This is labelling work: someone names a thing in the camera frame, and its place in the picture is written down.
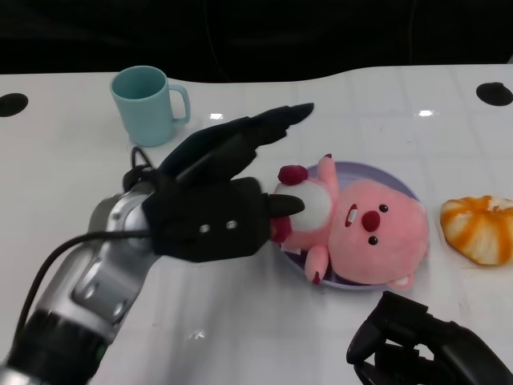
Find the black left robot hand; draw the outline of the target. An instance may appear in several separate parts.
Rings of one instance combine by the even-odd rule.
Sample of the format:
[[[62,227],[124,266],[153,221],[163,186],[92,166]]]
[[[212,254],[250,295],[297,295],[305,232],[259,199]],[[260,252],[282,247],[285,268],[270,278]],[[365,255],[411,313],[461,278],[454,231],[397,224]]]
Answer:
[[[273,237],[272,222],[304,210],[294,196],[268,194],[252,177],[239,178],[257,149],[286,137],[313,103],[284,106],[199,130],[158,168],[140,177],[153,193],[143,202],[154,253],[190,262],[255,254]]]

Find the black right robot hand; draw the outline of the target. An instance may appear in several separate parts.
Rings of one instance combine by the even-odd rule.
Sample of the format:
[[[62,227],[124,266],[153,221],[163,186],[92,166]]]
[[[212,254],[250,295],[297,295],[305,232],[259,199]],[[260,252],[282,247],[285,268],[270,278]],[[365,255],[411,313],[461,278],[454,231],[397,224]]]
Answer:
[[[346,354],[363,384],[508,384],[512,373],[473,331],[386,291]]]

